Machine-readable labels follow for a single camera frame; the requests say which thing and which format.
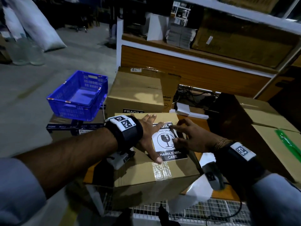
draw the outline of crate handle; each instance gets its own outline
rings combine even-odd
[[[68,104],[65,104],[64,106],[76,108],[76,105],[68,105]]]

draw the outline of concrete floor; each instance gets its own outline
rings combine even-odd
[[[88,33],[59,29],[67,48],[45,53],[43,66],[0,64],[0,157],[51,142],[45,127],[52,110],[46,97],[76,70],[106,75],[111,86],[116,75],[116,50],[102,45],[109,36],[108,28],[101,24]],[[67,203],[61,190],[25,225],[59,225]]]

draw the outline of shirt sleeve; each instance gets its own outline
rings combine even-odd
[[[36,177],[20,160],[0,159],[0,225],[16,225],[31,218],[46,203]]]
[[[254,225],[300,225],[301,191],[278,174],[270,174],[247,192]]]

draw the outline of black wristband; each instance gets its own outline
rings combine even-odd
[[[140,121],[133,117],[127,116],[132,119],[136,124],[130,128],[125,129],[124,131],[119,130],[117,125],[113,124],[110,121],[107,121],[105,127],[110,130],[110,132],[115,136],[118,143],[118,151],[128,150],[131,147],[137,145],[138,141],[143,136],[143,128]]]
[[[239,181],[245,186],[253,185],[257,178],[264,174],[265,169],[258,162],[256,156],[246,160],[238,151],[231,148],[234,143],[236,142],[231,142],[214,152],[216,165],[228,180]]]

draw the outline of hand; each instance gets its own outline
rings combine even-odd
[[[154,133],[160,130],[164,123],[160,122],[153,127],[153,122],[155,121],[156,117],[156,114],[153,114],[152,116],[148,114],[139,120],[143,128],[143,136],[136,148],[143,152],[146,151],[152,160],[158,164],[161,164],[163,160],[153,148],[152,136]]]
[[[175,148],[184,147],[194,152],[210,152],[210,149],[213,148],[218,141],[224,139],[199,127],[188,118],[180,120],[177,125],[172,125],[170,128],[181,132],[178,133],[179,137],[182,133],[185,133],[189,138],[188,140],[184,138],[174,138],[172,141],[175,144]]]

